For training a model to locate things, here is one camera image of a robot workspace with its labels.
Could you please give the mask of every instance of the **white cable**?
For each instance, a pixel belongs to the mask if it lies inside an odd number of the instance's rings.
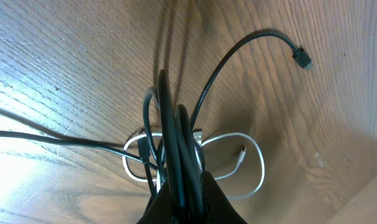
[[[152,133],[152,136],[159,136],[159,137],[162,137],[162,133]],[[262,152],[258,146],[258,144],[256,143],[256,141],[251,138],[250,136],[248,136],[247,134],[243,134],[243,133],[228,133],[228,134],[222,134],[222,135],[219,135],[219,136],[216,136],[214,138],[211,138],[211,139],[208,139],[204,142],[201,143],[201,147],[208,144],[208,143],[211,143],[213,141],[216,141],[216,140],[219,140],[219,139],[222,139],[222,138],[227,138],[227,137],[233,137],[233,136],[241,136],[241,137],[244,137],[248,140],[251,141],[251,143],[255,146],[258,154],[259,154],[259,159],[261,161],[261,169],[262,169],[262,175],[261,175],[261,180],[259,181],[259,184],[258,186],[253,190],[251,191],[250,193],[246,194],[246,195],[241,195],[241,196],[227,196],[228,199],[235,199],[235,200],[238,200],[238,199],[243,199],[243,198],[247,198],[249,196],[251,196],[252,194],[254,194],[255,192],[257,192],[259,190],[259,188],[262,186],[263,184],[263,180],[264,180],[264,175],[265,175],[265,171],[264,171],[264,161],[263,161],[263,155],[262,155]],[[141,138],[144,138],[146,137],[146,134],[140,134],[138,136],[135,136],[131,139],[129,139],[126,144],[124,145],[124,151],[127,151],[128,150],[128,147],[129,145],[134,142],[134,141],[137,141],[138,139],[141,139]],[[244,156],[245,156],[245,152],[246,150],[242,150],[239,157],[238,157],[238,162],[237,162],[237,165],[236,167],[234,168],[233,171],[231,171],[230,173],[226,174],[226,175],[223,175],[223,176],[220,176],[220,177],[216,177],[215,180],[220,180],[220,179],[223,179],[223,178],[226,178],[232,174],[234,174],[238,167],[240,166],[241,162],[243,161],[244,159]],[[130,172],[130,170],[128,169],[128,165],[127,165],[127,162],[126,162],[126,157],[125,156],[122,156],[122,162],[123,162],[123,166],[124,166],[124,169],[126,171],[126,173],[128,174],[128,176],[130,176],[130,178],[136,180],[136,181],[140,181],[140,182],[147,182],[147,179],[146,178],[137,178],[135,176],[133,176],[133,174]]]
[[[206,145],[206,144],[208,144],[210,142],[216,141],[216,140],[221,139],[221,138],[227,138],[227,137],[232,137],[232,136],[241,136],[241,137],[244,137],[244,138],[246,138],[246,139],[248,139],[248,140],[251,141],[251,143],[255,146],[255,148],[256,148],[256,150],[257,150],[257,152],[259,154],[259,159],[261,161],[261,168],[262,168],[261,180],[259,181],[258,186],[253,191],[251,191],[250,193],[248,193],[246,195],[241,195],[241,196],[227,196],[228,199],[238,200],[238,199],[243,199],[243,198],[247,198],[247,197],[251,196],[252,194],[254,194],[255,192],[257,192],[259,190],[259,188],[261,188],[261,186],[263,184],[263,180],[264,180],[264,161],[263,161],[263,155],[262,155],[261,149],[259,148],[259,146],[256,143],[256,141],[253,138],[251,138],[248,135],[243,134],[243,133],[228,133],[228,134],[222,134],[222,135],[219,135],[217,137],[208,139],[208,140],[202,142],[201,146],[204,146],[204,145]]]

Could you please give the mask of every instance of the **wooden surface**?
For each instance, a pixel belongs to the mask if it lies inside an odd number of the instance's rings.
[[[221,71],[196,123],[206,136],[248,133],[264,153],[264,185],[233,206],[248,223],[377,223],[377,0],[1,0],[0,129],[122,144],[142,128],[159,69],[191,111],[228,49],[270,27],[315,67],[301,70],[280,40],[253,41]],[[159,126],[154,107],[151,116]],[[241,144],[206,147],[208,168],[228,172]],[[257,161],[249,147],[220,182],[226,194],[256,185]],[[149,191],[121,164],[0,139],[0,223],[134,223]]]

